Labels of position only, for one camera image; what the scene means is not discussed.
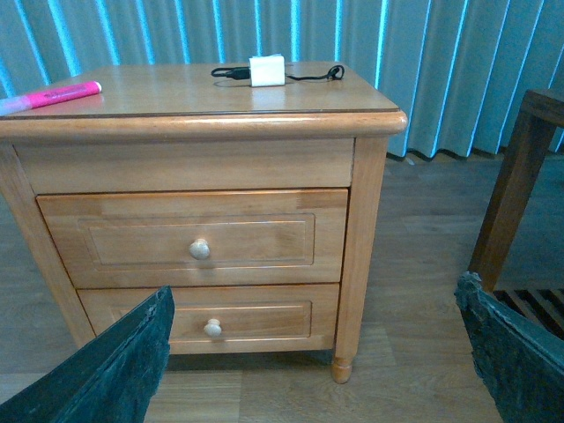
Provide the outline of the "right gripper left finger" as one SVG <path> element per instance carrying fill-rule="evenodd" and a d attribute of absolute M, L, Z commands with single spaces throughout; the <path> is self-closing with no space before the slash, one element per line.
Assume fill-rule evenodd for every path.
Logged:
<path fill-rule="evenodd" d="M 1 405 L 3 422 L 142 422 L 170 354 L 165 286 Z"/>

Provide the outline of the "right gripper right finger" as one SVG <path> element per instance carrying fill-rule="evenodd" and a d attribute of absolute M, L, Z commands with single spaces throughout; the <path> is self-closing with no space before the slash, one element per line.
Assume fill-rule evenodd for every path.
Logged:
<path fill-rule="evenodd" d="M 563 341 L 485 292 L 463 273 L 456 304 L 477 375 L 505 422 L 563 421 Z"/>

